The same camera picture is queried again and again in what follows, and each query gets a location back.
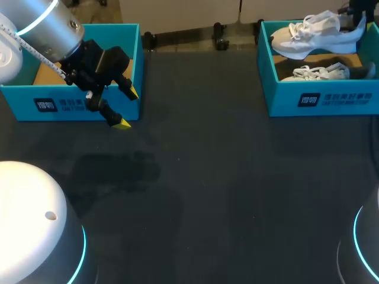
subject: floor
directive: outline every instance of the floor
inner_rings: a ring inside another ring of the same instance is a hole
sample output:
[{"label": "floor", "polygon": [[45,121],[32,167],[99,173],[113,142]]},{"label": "floor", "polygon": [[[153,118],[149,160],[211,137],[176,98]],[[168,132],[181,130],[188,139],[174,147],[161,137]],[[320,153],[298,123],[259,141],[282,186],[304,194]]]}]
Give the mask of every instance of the floor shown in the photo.
[{"label": "floor", "polygon": [[[72,0],[63,0],[70,6]],[[83,24],[96,23],[121,23],[123,22],[118,0],[108,0],[108,6],[103,7],[97,0],[81,0],[77,7],[70,10]],[[213,28],[201,28],[177,33],[158,35],[158,46],[156,51],[213,51],[214,41],[211,39]],[[230,41],[229,50],[253,50],[254,42],[253,28],[251,24],[239,22],[228,25],[224,31],[224,39]]]}]

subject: white shoe sole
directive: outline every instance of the white shoe sole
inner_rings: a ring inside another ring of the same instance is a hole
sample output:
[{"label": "white shoe sole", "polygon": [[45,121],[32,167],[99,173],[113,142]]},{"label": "white shoe sole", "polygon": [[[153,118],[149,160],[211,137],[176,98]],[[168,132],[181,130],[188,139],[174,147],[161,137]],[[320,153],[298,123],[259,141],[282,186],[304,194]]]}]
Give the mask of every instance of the white shoe sole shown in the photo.
[{"label": "white shoe sole", "polygon": [[324,49],[331,53],[336,53],[336,54],[351,54],[351,53],[356,53],[356,43],[331,44],[329,46],[315,47],[313,49],[310,49],[308,51],[304,51],[301,53],[291,53],[291,52],[285,52],[285,51],[280,51],[276,49],[274,50],[280,55],[283,55],[284,57],[287,57],[289,59],[303,60],[309,55],[309,53],[311,53],[313,50],[316,50],[316,49]]}]

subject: blue led ring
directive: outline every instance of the blue led ring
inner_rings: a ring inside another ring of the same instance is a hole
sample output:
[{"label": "blue led ring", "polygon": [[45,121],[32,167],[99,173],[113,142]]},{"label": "blue led ring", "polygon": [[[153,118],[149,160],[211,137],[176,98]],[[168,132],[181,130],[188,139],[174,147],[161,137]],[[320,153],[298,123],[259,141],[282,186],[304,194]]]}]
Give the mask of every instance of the blue led ring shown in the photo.
[{"label": "blue led ring", "polygon": [[50,6],[40,15],[34,22],[32,22],[30,25],[28,25],[25,29],[19,31],[16,33],[16,35],[21,36],[23,34],[26,34],[28,31],[32,30],[36,25],[38,25],[40,22],[42,22],[54,9],[54,7],[58,4],[58,0],[53,0],[53,2],[50,4]]},{"label": "blue led ring", "polygon": [[365,267],[367,268],[367,270],[371,273],[371,275],[379,282],[379,277],[375,274],[374,271],[372,271],[372,269],[369,267],[369,265],[367,264],[366,260],[364,259],[362,253],[361,253],[361,250],[359,249],[359,246],[358,246],[358,242],[356,240],[356,221],[358,220],[358,216],[359,216],[359,213],[361,212],[363,206],[361,207],[361,209],[359,209],[356,217],[355,217],[355,221],[354,221],[354,227],[353,227],[353,234],[354,234],[354,243],[355,243],[355,247],[356,247],[356,250],[359,254],[359,257],[361,258],[363,264],[365,265]]},{"label": "blue led ring", "polygon": [[84,236],[84,245],[83,245],[83,254],[82,254],[82,258],[81,258],[81,261],[79,262],[79,265],[78,265],[78,268],[76,269],[75,273],[72,275],[70,281],[67,282],[67,284],[72,284],[72,282],[75,280],[75,278],[77,277],[82,265],[83,265],[83,261],[84,261],[84,256],[85,256],[85,249],[86,249],[86,245],[87,245],[87,242],[86,242],[86,238],[85,238],[85,232],[84,232],[84,228],[82,226],[82,229],[83,229],[83,236]]}]

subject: white cable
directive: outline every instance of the white cable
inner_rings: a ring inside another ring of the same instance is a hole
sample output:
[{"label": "white cable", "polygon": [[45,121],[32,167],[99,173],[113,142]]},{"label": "white cable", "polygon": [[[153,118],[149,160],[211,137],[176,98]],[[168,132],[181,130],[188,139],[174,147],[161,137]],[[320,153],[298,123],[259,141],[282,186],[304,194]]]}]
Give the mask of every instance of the white cable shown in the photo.
[{"label": "white cable", "polygon": [[44,57],[37,50],[32,48],[26,41],[24,41],[21,37],[19,37],[14,31],[10,28],[4,26],[0,23],[0,29],[2,29],[6,34],[8,34],[11,38],[17,41],[23,48],[25,48],[28,52],[30,52],[35,58],[37,58],[42,63],[48,65],[51,69],[53,69],[63,80],[66,79],[66,73],[59,67],[57,67],[53,62]]}]

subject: shoelace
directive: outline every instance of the shoelace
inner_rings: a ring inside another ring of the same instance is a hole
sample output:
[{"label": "shoelace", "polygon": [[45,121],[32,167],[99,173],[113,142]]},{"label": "shoelace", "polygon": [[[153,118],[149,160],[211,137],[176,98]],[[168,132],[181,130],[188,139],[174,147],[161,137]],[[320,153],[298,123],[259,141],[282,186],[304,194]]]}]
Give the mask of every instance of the shoelace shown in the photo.
[{"label": "shoelace", "polygon": [[290,23],[289,28],[290,28],[290,33],[291,33],[291,39],[293,40],[299,40],[304,36],[309,36],[312,34],[311,26],[308,22],[308,20],[314,17],[314,15],[308,15],[304,18],[303,22],[298,22],[296,24]]},{"label": "shoelace", "polygon": [[294,76],[305,78],[308,81],[329,78],[329,74],[324,67],[310,69],[308,65],[294,69]]}]

